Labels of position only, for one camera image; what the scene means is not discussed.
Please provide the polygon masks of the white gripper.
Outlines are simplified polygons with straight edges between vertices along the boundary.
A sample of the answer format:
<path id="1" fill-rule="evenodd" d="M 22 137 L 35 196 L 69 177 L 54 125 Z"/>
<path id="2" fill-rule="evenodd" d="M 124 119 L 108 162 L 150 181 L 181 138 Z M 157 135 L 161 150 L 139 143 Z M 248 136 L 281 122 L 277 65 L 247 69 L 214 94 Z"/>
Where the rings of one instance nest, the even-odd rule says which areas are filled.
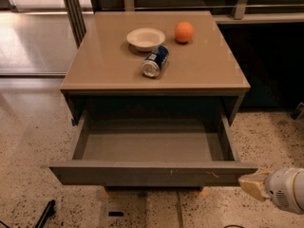
<path id="1" fill-rule="evenodd" d="M 280 210 L 304 214 L 304 169 L 282 168 L 273 173 L 259 172 L 238 179 L 240 188 L 252 198 L 270 201 Z"/>

